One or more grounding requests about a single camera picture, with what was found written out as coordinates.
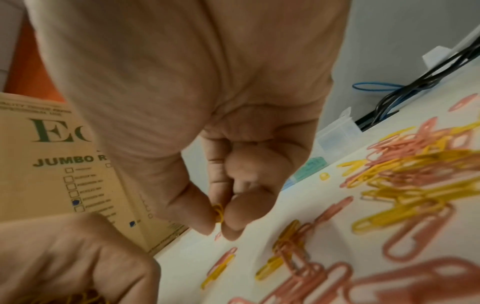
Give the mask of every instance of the person's right hand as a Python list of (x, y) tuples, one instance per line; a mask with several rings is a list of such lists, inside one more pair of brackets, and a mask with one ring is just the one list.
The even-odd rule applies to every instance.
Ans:
[[(349, 0), (27, 0), (60, 92), (157, 217), (236, 239), (310, 154)], [(180, 151), (197, 135), (208, 197)]]
[(0, 223), (0, 304), (96, 289), (117, 304), (156, 304), (160, 266), (98, 214)]

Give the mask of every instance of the blue cable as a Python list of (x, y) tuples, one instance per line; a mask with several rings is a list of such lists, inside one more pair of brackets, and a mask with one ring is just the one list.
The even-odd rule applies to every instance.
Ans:
[[(389, 89), (367, 89), (367, 88), (362, 88), (359, 86), (362, 85), (374, 85), (374, 86), (381, 86), (381, 87), (389, 87)], [(355, 90), (359, 91), (365, 91), (365, 92), (391, 92), (395, 91), (398, 88), (403, 88), (404, 86), (398, 85), (398, 84), (393, 84), (393, 83), (388, 83), (388, 82), (378, 82), (378, 81), (367, 81), (367, 82), (357, 82), (352, 84), (351, 86)]]

